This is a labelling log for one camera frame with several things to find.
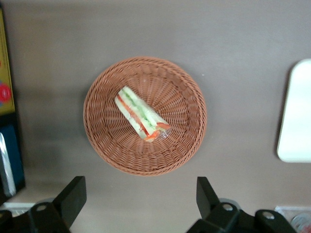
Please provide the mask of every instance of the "white plate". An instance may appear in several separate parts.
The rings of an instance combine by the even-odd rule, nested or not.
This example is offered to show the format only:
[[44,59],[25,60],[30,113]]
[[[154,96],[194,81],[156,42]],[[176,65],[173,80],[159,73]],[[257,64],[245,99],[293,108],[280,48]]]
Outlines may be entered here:
[[311,59],[291,71],[277,153],[284,162],[311,163]]

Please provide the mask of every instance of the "gray table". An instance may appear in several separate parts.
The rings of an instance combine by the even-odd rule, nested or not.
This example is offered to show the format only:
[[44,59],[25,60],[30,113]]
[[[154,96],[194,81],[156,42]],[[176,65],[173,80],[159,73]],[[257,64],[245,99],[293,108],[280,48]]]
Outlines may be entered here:
[[[289,69],[311,57],[311,1],[3,0],[17,89],[27,189],[53,197],[85,175],[75,233],[185,232],[200,217],[197,176],[250,214],[311,205],[311,164],[276,155]],[[89,144],[83,102],[94,79],[127,57],[168,59],[201,87],[202,146],[159,177],[122,173]]]

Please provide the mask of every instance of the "round wicker basket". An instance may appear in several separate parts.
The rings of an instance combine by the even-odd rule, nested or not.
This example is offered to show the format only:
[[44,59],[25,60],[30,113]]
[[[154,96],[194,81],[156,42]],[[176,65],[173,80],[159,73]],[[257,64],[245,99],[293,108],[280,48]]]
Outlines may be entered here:
[[[117,108],[114,98],[130,87],[170,125],[165,139],[143,141]],[[156,176],[187,162],[202,143],[207,125],[203,95],[195,81],[172,62],[134,57],[101,73],[84,103],[86,134],[96,152],[113,167]]]

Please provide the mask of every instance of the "black clamp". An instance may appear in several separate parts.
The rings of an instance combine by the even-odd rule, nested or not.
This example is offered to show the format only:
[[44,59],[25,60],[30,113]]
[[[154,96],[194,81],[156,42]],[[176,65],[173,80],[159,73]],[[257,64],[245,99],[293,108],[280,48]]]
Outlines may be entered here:
[[75,177],[52,201],[34,205],[29,211],[12,217],[0,211],[1,233],[70,233],[70,226],[86,202],[86,180]]
[[258,210],[251,216],[232,203],[220,202],[206,177],[197,179],[196,202],[202,219],[188,233],[296,233],[275,211]]

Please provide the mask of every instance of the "screw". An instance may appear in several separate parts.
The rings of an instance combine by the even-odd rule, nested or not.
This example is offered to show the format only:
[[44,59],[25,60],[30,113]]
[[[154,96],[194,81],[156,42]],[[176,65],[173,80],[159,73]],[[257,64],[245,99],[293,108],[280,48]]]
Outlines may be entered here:
[[270,220],[273,220],[275,218],[273,214],[267,211],[263,212],[262,215],[265,216],[266,219],[270,219]]
[[40,205],[37,207],[37,211],[42,211],[42,210],[45,210],[47,208],[46,205]]
[[227,211],[232,211],[233,210],[233,207],[229,204],[223,204],[223,208]]

